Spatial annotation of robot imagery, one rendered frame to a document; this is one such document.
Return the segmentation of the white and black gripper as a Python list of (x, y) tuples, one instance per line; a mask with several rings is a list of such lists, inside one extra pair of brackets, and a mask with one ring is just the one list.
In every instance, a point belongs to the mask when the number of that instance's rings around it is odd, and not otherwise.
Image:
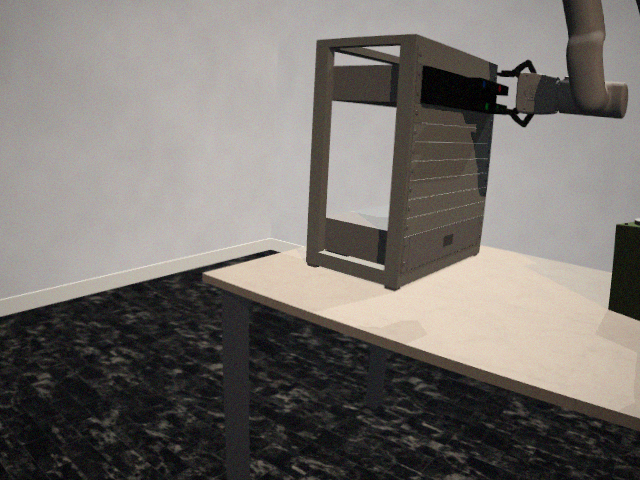
[[(530, 73), (520, 73), (526, 67)], [(512, 71), (501, 70), (501, 73), (497, 73), (497, 75), (518, 78), (516, 107), (512, 110), (495, 108), (494, 111), (498, 111), (498, 114), (509, 114), (521, 127), (526, 127), (534, 114), (547, 115), (558, 112), (556, 92), (560, 79), (556, 76), (537, 74), (530, 60), (519, 64)], [(518, 117), (519, 113), (527, 114), (523, 121)]]

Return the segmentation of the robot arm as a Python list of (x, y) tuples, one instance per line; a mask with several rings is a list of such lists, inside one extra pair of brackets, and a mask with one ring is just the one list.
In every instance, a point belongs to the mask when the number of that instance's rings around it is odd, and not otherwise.
[(559, 113), (624, 118), (628, 105), (627, 84), (604, 80), (606, 32), (601, 0), (562, 1), (569, 37), (568, 77), (557, 87)]

